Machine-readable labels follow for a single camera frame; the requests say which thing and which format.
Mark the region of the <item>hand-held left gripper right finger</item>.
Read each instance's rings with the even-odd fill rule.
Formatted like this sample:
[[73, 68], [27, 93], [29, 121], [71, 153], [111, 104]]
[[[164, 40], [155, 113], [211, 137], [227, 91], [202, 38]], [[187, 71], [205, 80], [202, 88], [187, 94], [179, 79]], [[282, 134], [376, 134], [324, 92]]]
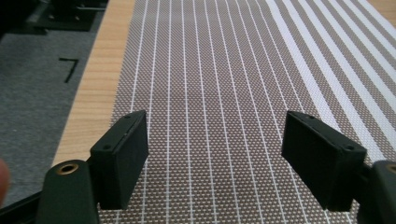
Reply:
[[364, 147], [313, 116], [289, 111], [281, 155], [322, 208], [351, 208], [354, 174], [367, 155]]

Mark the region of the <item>brown white striped woven mat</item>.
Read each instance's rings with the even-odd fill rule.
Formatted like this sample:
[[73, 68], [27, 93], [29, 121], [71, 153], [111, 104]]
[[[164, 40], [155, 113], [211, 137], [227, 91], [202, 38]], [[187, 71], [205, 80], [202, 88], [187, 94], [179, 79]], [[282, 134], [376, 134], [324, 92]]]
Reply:
[[396, 27], [365, 0], [135, 0], [114, 113], [136, 110], [148, 159], [103, 224], [356, 224], [282, 158], [285, 118], [396, 161]]

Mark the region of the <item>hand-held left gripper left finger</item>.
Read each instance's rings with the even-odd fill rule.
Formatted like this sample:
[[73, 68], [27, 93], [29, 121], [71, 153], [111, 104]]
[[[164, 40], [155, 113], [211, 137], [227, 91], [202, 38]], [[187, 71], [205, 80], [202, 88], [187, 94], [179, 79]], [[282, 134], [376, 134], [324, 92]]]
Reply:
[[90, 150], [96, 199], [104, 210], [128, 207], [149, 155], [146, 115], [140, 110], [122, 116]]

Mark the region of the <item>black metal stand base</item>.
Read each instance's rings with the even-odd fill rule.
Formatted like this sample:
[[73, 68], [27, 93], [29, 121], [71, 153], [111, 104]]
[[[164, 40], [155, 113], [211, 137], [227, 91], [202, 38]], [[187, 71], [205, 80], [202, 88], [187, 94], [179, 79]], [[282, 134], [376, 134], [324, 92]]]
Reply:
[[34, 28], [89, 31], [96, 12], [104, 10], [109, 0], [0, 0], [0, 34], [22, 26], [39, 7], [44, 10]]

